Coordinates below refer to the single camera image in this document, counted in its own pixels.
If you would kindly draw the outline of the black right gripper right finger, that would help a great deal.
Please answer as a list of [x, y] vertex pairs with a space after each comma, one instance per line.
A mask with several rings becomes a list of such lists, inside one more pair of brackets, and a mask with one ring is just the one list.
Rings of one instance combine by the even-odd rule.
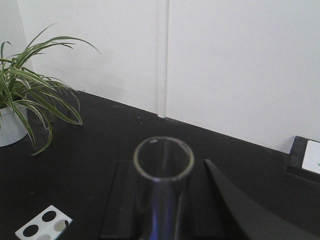
[[191, 174], [189, 222], [193, 240], [318, 240], [266, 210], [236, 187], [209, 159]]

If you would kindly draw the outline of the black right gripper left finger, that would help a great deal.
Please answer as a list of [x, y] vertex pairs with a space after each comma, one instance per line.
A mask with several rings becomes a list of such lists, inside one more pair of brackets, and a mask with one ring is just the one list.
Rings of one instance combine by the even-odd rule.
[[132, 161], [115, 163], [99, 237], [136, 237], [136, 176]]

